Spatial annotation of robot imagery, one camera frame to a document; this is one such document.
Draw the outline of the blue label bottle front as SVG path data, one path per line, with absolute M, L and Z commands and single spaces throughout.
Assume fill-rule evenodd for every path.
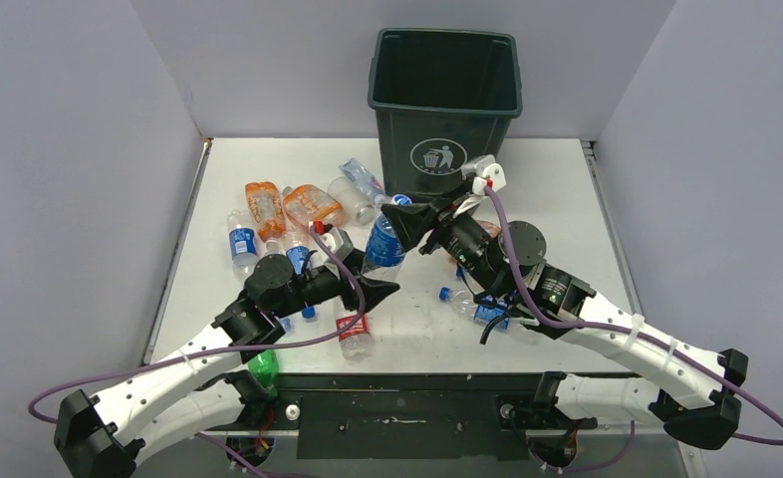
M 368 279 L 393 282 L 399 273 L 405 254 L 391 222 L 384 213 L 381 213 L 368 239 L 362 275 Z

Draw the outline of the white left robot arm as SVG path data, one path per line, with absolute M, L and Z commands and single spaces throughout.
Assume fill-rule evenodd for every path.
M 175 352 L 114 386 L 65 397 L 55 448 L 75 477 L 130 477 L 198 432 L 234 422 L 254 428 L 265 418 L 266 391 L 247 365 L 284 336 L 282 318 L 332 299 L 368 312 L 399 288 L 327 265 L 298 273 L 286 256 L 267 256 L 237 299 Z

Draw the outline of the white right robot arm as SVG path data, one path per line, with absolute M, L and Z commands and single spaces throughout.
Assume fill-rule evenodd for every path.
M 593 351 L 628 369 L 628 378 L 552 372 L 532 400 L 536 419 L 618 418 L 660 425 L 672 438 L 717 450 L 737 434 L 745 354 L 683 343 L 609 301 L 585 281 L 550 265 L 541 231 L 502 220 L 490 235 L 472 217 L 481 202 L 456 190 L 427 203 L 387 204 L 382 212 L 404 250 L 447 252 L 480 301 L 507 322 L 513 337 L 543 336 Z

